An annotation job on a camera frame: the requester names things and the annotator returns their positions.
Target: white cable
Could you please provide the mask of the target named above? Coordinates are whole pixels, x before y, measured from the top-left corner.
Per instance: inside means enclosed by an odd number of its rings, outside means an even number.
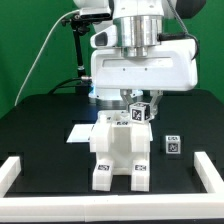
[[[48,41],[49,41],[49,39],[50,39],[52,33],[54,32],[54,29],[56,28],[56,26],[61,22],[61,20],[62,20],[64,17],[69,16],[69,15],[72,15],[72,14],[76,14],[76,13],[78,13],[78,12],[79,12],[79,10],[74,10],[74,11],[68,12],[68,13],[66,13],[65,15],[63,15],[60,19],[58,19],[58,21],[54,24],[54,26],[53,26],[52,29],[50,30],[49,34],[47,35],[47,38],[45,39],[43,46],[41,47],[41,49],[40,49],[40,51],[39,51],[39,53],[38,53],[38,55],[37,55],[37,57],[36,57],[36,59],[35,59],[33,65],[32,65],[32,67],[30,68],[30,71],[28,72],[28,74],[27,74],[27,76],[26,76],[26,78],[25,78],[25,80],[24,80],[24,82],[23,82],[23,84],[22,84],[22,86],[21,86],[21,88],[20,88],[20,90],[19,90],[19,93],[18,93],[18,95],[17,95],[17,97],[16,97],[15,106],[17,106],[17,104],[18,104],[18,102],[19,102],[19,98],[20,98],[20,96],[21,96],[21,94],[22,94],[22,92],[23,92],[23,89],[25,88],[25,85],[27,84],[27,81],[28,81],[28,79],[30,78],[30,76],[31,76],[31,74],[32,74],[32,72],[33,72],[33,70],[34,70],[34,68],[35,68],[35,66],[36,66],[36,64],[37,64],[37,62],[38,62],[38,60],[40,59],[40,57],[41,57],[41,55],[42,55],[42,53],[43,53],[43,50],[44,50],[44,48],[46,47],[46,45],[47,45],[47,43],[48,43]]]

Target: black tabletop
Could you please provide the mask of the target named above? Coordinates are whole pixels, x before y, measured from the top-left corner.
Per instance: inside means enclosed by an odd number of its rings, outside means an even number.
[[[34,95],[13,108],[0,120],[0,165],[19,155],[22,172],[6,197],[135,194],[129,176],[114,176],[109,193],[93,191],[95,154],[88,143],[66,143],[74,124],[93,124],[105,109],[111,108],[75,94]],[[224,105],[211,93],[165,93],[151,124],[150,192],[138,194],[204,193],[193,167],[195,151],[205,151],[224,177]],[[166,154],[166,135],[181,136],[181,155]]]

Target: white cube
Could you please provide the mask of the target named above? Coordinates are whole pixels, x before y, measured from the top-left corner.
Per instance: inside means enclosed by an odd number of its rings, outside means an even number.
[[[131,121],[144,124],[150,118],[150,104],[138,102],[130,105]]]
[[[133,123],[131,127],[131,151],[150,152],[151,126]]]
[[[108,152],[111,137],[111,123],[97,122],[90,133],[90,152]]]
[[[181,139],[179,135],[166,136],[166,153],[181,154]]]
[[[131,190],[149,191],[149,161],[135,160],[132,166]]]
[[[100,160],[93,172],[93,190],[110,191],[114,163],[111,160]]]

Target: green wall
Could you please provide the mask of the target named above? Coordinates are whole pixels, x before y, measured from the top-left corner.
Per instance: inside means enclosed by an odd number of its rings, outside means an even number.
[[[224,1],[207,0],[203,11],[185,20],[200,40],[198,88],[213,92],[224,102]],[[66,12],[75,9],[72,0],[0,0],[0,117],[14,104],[30,66],[50,28]],[[175,20],[167,31],[178,31]],[[82,38],[84,63],[89,70],[89,35]],[[57,83],[76,75],[71,29],[58,26],[21,98],[47,93]]]

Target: small cube with marker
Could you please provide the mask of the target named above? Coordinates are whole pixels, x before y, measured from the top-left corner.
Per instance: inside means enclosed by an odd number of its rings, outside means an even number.
[[[150,118],[150,104],[138,102],[130,105],[131,121],[144,124]]]
[[[166,136],[166,154],[181,154],[181,139],[178,135]]]

